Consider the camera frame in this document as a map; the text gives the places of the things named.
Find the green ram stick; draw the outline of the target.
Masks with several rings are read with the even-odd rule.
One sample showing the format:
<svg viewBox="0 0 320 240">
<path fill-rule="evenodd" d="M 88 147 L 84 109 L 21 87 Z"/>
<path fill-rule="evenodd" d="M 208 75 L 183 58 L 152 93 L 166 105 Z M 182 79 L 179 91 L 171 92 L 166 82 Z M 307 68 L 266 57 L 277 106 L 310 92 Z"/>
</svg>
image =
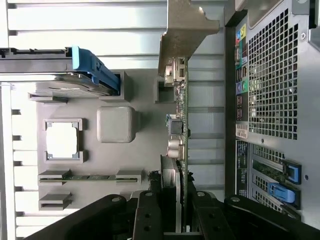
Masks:
<svg viewBox="0 0 320 240">
<path fill-rule="evenodd" d="M 72 176 L 65 176 L 62 178 L 40 178 L 40 182 L 50 183 L 50 182 L 83 182 L 83 181 L 114 181 L 114 182 L 138 182 L 137 178 L 117 178 L 115 175 L 72 175 Z"/>
</svg>

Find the blue expansion slot latch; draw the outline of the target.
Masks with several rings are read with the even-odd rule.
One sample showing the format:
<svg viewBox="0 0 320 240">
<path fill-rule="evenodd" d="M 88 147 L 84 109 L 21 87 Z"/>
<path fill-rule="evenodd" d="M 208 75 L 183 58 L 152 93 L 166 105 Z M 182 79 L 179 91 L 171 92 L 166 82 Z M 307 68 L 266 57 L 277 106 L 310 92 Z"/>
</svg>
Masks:
<svg viewBox="0 0 320 240">
<path fill-rule="evenodd" d="M 301 210 L 301 190 L 288 183 L 269 182 L 267 193 L 278 201 Z"/>
</svg>

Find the green installed expansion card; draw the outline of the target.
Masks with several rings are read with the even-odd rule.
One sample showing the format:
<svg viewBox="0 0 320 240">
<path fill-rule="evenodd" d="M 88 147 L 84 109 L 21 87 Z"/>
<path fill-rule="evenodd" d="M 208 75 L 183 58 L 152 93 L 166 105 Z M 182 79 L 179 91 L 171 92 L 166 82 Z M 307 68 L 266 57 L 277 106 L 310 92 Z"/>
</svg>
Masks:
<svg viewBox="0 0 320 240">
<path fill-rule="evenodd" d="M 283 175 L 282 172 L 270 167 L 270 166 L 267 166 L 263 163 L 260 163 L 259 161 L 257 160 L 253 160 L 252 161 L 252 167 L 253 169 L 255 169 L 256 171 L 268 176 L 269 178 L 277 181 L 277 182 L 285 182 L 286 181 L 286 178 L 285 176 Z"/>
</svg>

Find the grey plastic parts rack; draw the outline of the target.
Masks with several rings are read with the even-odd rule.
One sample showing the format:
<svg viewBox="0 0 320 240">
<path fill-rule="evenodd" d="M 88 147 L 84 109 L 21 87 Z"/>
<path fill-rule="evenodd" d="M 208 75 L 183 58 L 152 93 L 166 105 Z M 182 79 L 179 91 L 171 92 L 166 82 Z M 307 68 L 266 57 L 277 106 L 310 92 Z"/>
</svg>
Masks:
<svg viewBox="0 0 320 240">
<path fill-rule="evenodd" d="M 110 194 L 129 198 L 135 191 L 148 189 L 148 173 L 161 168 L 161 156 L 168 147 L 165 119 L 176 106 L 156 103 L 155 70 L 122 70 L 120 76 L 124 99 L 106 96 L 37 104 L 38 176 L 116 176 L 138 182 L 40 182 L 40 210 L 81 209 Z M 46 123 L 71 120 L 82 126 L 78 139 L 83 159 L 47 160 Z"/>
</svg>

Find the blue expansion slot clip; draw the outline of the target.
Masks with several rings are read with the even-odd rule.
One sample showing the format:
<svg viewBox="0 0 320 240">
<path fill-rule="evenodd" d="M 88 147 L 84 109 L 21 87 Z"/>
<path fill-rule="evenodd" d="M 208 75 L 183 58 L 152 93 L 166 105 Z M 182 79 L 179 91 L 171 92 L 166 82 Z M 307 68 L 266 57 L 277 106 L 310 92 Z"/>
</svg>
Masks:
<svg viewBox="0 0 320 240">
<path fill-rule="evenodd" d="M 302 183 L 302 165 L 289 159 L 282 161 L 283 174 L 285 179 L 295 185 Z"/>
</svg>

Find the silver cpu chip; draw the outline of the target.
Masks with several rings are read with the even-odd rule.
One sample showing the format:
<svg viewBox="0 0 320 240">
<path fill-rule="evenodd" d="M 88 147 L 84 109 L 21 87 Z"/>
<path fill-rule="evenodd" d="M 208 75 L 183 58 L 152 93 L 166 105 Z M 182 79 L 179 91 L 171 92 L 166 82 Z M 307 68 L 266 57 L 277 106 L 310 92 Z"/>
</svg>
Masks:
<svg viewBox="0 0 320 240">
<path fill-rule="evenodd" d="M 46 129 L 46 152 L 51 159 L 72 159 L 78 152 L 77 129 L 71 122 L 52 122 Z"/>
</svg>

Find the black perforated pc case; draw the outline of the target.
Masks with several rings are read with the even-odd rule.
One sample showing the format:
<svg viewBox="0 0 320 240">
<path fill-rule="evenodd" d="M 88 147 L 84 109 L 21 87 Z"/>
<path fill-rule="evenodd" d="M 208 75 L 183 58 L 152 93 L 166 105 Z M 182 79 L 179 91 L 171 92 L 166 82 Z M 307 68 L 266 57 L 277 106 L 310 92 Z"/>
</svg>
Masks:
<svg viewBox="0 0 320 240">
<path fill-rule="evenodd" d="M 320 230 L 320 0 L 227 0 L 224 26 L 225 195 Z M 253 160 L 282 174 L 283 160 L 301 164 L 301 184 L 273 180 Z M 268 183 L 300 189 L 301 210 Z"/>
</svg>

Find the hard disk with blue caddy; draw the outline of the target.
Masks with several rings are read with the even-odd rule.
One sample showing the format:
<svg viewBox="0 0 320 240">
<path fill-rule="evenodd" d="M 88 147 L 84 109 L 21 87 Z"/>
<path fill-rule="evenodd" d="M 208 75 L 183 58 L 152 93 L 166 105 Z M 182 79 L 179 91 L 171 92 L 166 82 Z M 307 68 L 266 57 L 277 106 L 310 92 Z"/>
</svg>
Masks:
<svg viewBox="0 0 320 240">
<path fill-rule="evenodd" d="M 121 77 L 90 50 L 0 48 L 0 85 L 26 87 L 37 97 L 118 96 Z"/>
</svg>

